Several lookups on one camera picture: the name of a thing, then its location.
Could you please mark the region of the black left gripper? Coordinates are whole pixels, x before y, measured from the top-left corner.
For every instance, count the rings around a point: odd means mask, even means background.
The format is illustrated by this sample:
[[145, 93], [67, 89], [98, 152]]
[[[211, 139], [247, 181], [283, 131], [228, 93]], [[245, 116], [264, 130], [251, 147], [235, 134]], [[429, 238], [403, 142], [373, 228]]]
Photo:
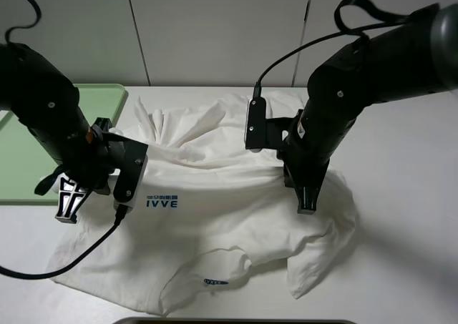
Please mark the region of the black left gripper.
[[61, 176], [58, 185], [58, 208], [55, 219], [66, 224], [76, 224], [77, 214], [92, 192], [99, 195], [111, 193], [109, 176], [121, 165], [124, 143], [114, 140], [109, 118], [98, 117], [91, 126], [92, 141], [72, 145], [68, 155], [56, 169]]

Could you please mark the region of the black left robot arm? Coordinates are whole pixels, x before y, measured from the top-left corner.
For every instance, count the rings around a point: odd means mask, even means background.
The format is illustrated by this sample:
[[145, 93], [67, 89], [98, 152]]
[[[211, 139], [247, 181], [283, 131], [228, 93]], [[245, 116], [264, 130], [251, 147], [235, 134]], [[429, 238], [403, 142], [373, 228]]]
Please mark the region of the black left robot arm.
[[74, 193], [60, 196], [57, 219], [76, 222], [91, 192], [110, 193], [108, 176], [122, 161], [124, 147], [111, 138], [111, 121], [90, 125], [78, 88], [25, 44], [1, 45], [1, 86], [1, 108], [13, 112], [57, 164], [35, 194], [45, 195], [61, 174], [68, 176]]

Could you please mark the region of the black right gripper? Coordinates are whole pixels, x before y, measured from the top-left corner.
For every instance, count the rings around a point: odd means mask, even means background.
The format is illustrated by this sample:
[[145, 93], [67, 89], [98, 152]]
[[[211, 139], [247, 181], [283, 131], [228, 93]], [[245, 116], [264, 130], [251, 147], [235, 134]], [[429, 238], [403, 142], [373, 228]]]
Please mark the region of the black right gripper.
[[312, 215], [317, 210], [328, 161], [336, 149], [336, 120], [319, 109], [302, 109], [279, 122], [281, 129], [288, 130], [277, 153], [283, 161], [284, 185], [295, 190], [297, 213]]

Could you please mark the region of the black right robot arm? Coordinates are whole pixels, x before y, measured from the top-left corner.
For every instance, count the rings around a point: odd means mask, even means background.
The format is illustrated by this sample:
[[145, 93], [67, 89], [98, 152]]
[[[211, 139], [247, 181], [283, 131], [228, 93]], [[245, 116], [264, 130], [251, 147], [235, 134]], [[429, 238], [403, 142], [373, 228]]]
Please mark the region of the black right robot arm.
[[295, 190], [303, 215], [316, 211], [331, 155], [366, 107], [457, 89], [456, 4], [408, 15], [383, 11], [370, 0], [342, 0], [341, 6], [363, 9], [386, 32], [371, 38], [334, 12], [340, 33], [355, 40], [312, 73], [308, 101], [278, 152], [285, 185]]

